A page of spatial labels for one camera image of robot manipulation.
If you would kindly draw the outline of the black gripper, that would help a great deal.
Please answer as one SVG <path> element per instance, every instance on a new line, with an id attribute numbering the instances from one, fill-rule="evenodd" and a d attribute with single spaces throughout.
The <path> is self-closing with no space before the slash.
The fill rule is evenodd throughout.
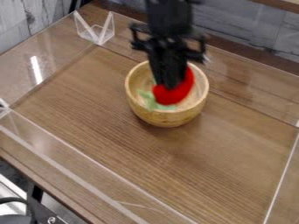
<path id="1" fill-rule="evenodd" d="M 182 49 L 190 60 L 201 63 L 206 60 L 206 35 L 193 28 L 193 5 L 197 0 L 145 0 L 147 10 L 147 24 L 133 23 L 130 30 L 134 40 L 133 48 L 146 52 L 147 41 L 138 37 L 138 33 L 149 34 L 154 39 L 173 39 L 177 42 L 193 39 L 199 42 L 201 49 L 195 51 L 187 46 Z M 158 52 L 149 54 L 154 80 L 158 85 L 166 84 L 165 56 Z M 175 89 L 185 80 L 187 59 L 173 52 L 169 57 L 167 88 Z"/>

